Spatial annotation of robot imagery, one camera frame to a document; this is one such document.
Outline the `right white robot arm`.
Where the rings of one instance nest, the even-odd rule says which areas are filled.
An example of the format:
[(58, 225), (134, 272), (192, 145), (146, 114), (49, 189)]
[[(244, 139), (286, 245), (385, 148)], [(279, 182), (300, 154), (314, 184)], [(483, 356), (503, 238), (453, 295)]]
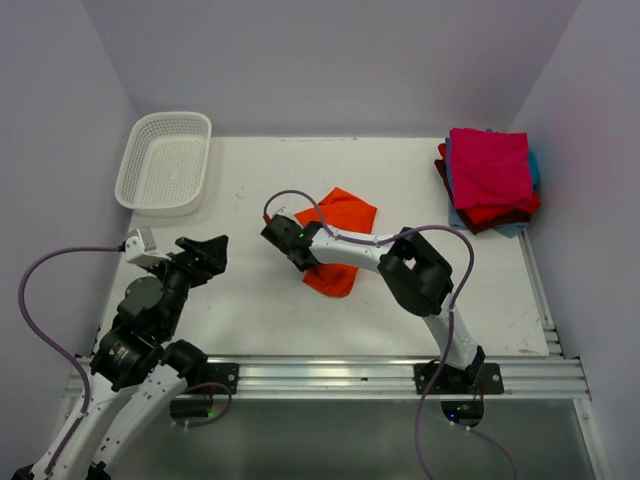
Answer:
[(486, 355), (457, 309), (474, 265), (472, 248), (468, 249), (469, 263), (462, 279), (454, 283), (451, 265), (419, 228), (378, 236), (336, 229), (319, 221), (301, 226), (289, 216), (274, 214), (265, 217), (261, 236), (302, 272), (345, 265), (379, 274), (399, 306), (424, 321), (439, 347), (440, 361), (433, 371), (418, 369), (427, 386), (442, 393), (475, 390)]

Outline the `orange t shirt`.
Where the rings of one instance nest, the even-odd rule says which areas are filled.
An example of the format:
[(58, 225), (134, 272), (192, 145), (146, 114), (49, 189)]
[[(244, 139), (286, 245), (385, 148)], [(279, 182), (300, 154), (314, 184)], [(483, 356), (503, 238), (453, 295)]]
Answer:
[[(319, 202), (319, 207), (329, 225), (365, 234), (371, 233), (377, 214), (375, 206), (338, 187)], [(303, 282), (325, 296), (343, 298), (351, 293), (357, 273), (352, 266), (319, 265), (306, 271)]]

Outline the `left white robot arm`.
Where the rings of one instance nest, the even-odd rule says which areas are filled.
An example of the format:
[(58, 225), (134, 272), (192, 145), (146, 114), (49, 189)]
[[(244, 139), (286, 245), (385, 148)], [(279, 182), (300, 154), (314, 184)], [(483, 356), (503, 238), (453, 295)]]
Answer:
[(145, 271), (130, 283), (111, 329), (87, 367), (45, 334), (26, 306), (26, 287), (37, 267), (71, 253), (61, 249), (36, 260), (18, 287), (28, 327), (80, 376), (82, 391), (69, 417), (42, 457), (19, 468), (16, 479), (109, 479), (120, 455), (146, 426), (182, 394), (233, 396), (233, 383), (214, 373), (208, 357), (173, 338), (191, 290), (225, 272), (229, 239), (176, 240), (178, 253), (157, 250), (147, 229), (129, 232), (115, 252)]

